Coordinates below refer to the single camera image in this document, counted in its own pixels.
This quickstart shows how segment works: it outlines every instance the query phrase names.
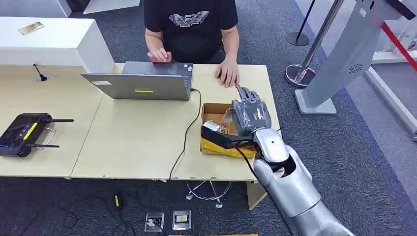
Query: laptop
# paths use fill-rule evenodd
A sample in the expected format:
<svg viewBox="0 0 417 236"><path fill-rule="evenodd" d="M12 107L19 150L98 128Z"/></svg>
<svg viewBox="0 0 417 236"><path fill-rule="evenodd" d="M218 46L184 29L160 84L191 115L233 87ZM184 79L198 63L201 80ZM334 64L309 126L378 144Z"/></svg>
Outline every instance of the laptop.
<svg viewBox="0 0 417 236"><path fill-rule="evenodd" d="M113 99L188 101L192 68L192 63L128 61L121 74L81 75Z"/></svg>

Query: printed logo on t-shirt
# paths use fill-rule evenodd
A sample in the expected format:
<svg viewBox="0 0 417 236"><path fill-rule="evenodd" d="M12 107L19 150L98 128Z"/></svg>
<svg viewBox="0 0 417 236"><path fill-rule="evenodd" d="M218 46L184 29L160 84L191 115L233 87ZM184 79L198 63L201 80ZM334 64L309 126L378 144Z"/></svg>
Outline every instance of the printed logo on t-shirt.
<svg viewBox="0 0 417 236"><path fill-rule="evenodd" d="M209 11L200 11L192 15L180 16L178 14L170 15L168 18L172 23L179 27L190 27L192 25L201 24L209 15Z"/></svg>

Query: black t-shirt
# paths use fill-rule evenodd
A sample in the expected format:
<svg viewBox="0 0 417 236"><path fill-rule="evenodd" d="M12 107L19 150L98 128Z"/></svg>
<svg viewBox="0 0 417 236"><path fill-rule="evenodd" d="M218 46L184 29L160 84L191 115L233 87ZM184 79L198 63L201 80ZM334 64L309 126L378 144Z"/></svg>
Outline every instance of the black t-shirt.
<svg viewBox="0 0 417 236"><path fill-rule="evenodd" d="M223 48L220 30L238 23L235 0L144 0L145 27L161 32L180 62L199 63Z"/></svg>

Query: speaker grille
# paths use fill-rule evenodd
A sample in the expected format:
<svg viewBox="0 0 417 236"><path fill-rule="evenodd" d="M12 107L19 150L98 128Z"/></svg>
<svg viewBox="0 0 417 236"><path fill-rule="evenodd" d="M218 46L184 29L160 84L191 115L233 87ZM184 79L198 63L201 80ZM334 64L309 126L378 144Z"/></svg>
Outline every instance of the speaker grille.
<svg viewBox="0 0 417 236"><path fill-rule="evenodd" d="M349 68L348 72L349 72L349 74L356 74L356 73L360 72L362 69L363 69L363 64L356 63L356 64L353 64Z"/></svg>

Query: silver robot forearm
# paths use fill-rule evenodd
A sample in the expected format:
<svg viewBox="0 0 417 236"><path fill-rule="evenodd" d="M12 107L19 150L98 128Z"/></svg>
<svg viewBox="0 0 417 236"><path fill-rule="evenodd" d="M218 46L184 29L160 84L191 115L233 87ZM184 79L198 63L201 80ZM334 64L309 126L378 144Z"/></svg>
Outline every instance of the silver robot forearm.
<svg viewBox="0 0 417 236"><path fill-rule="evenodd" d="M300 236L353 236L321 202L312 176L296 151L273 129L254 133L260 154L253 163L259 182Z"/></svg>

